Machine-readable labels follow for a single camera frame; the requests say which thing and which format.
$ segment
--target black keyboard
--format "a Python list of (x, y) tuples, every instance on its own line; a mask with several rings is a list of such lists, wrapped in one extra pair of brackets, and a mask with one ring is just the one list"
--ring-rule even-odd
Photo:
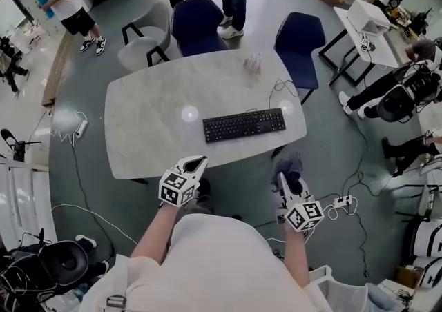
[(280, 108), (203, 119), (206, 143), (285, 130)]

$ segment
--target wall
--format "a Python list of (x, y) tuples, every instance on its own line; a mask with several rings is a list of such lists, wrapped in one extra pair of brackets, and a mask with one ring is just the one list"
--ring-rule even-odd
[(13, 0), (0, 0), (0, 11), (0, 36), (8, 36), (25, 19), (25, 16)]

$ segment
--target gray chair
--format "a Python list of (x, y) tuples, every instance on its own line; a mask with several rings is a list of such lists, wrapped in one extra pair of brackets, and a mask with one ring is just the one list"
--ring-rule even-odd
[[(132, 29), (137, 38), (129, 42), (127, 32)], [(171, 43), (169, 8), (164, 3), (155, 3), (141, 17), (122, 28), (125, 46), (118, 52), (120, 63), (129, 71), (169, 61), (164, 51)]]

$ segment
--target backpack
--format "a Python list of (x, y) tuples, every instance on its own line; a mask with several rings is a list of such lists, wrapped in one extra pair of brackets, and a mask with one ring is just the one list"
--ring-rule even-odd
[(389, 0), (388, 5), (392, 7), (392, 9), (397, 8), (402, 3), (402, 0)]

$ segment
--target sneaker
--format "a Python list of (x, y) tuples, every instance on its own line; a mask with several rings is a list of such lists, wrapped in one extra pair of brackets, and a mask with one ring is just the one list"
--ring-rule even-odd
[(222, 39), (231, 39), (236, 36), (242, 36), (244, 34), (244, 30), (238, 31), (233, 26), (229, 26), (228, 28), (225, 28), (221, 32), (219, 32), (219, 35)]
[(81, 240), (89, 241), (92, 244), (92, 248), (97, 248), (97, 243), (92, 238), (87, 238), (86, 236), (83, 236), (83, 235), (75, 236), (75, 241), (76, 242), (81, 241)]
[(366, 115), (365, 115), (365, 109), (367, 108), (368, 106), (362, 106), (361, 108), (359, 108), (358, 109), (358, 117), (360, 118), (360, 119), (364, 119), (364, 118), (366, 118)]
[(97, 40), (97, 55), (100, 55), (104, 51), (104, 46), (106, 45), (106, 39), (103, 38), (101, 41)]
[(104, 274), (98, 275), (97, 277), (99, 279), (101, 279), (102, 277), (104, 277), (106, 275), (106, 273), (109, 271), (109, 262), (107, 262), (106, 260), (104, 260), (102, 262), (102, 264), (104, 264), (106, 266), (106, 270), (104, 271)]
[(80, 48), (80, 52), (83, 53), (85, 50), (87, 50), (89, 48), (89, 46), (95, 42), (95, 38), (91, 38), (88, 41), (84, 41), (83, 45)]
[(224, 25), (224, 24), (226, 24), (226, 23), (228, 23), (229, 21), (232, 21), (232, 20), (233, 20), (233, 17), (227, 17), (226, 15), (224, 15), (224, 18), (220, 22), (220, 26)]
[(351, 99), (351, 97), (347, 96), (347, 94), (343, 91), (339, 93), (339, 102), (341, 105), (343, 105), (344, 112), (346, 115), (350, 115), (353, 113), (352, 110), (350, 110), (350, 107), (348, 106), (348, 101)]

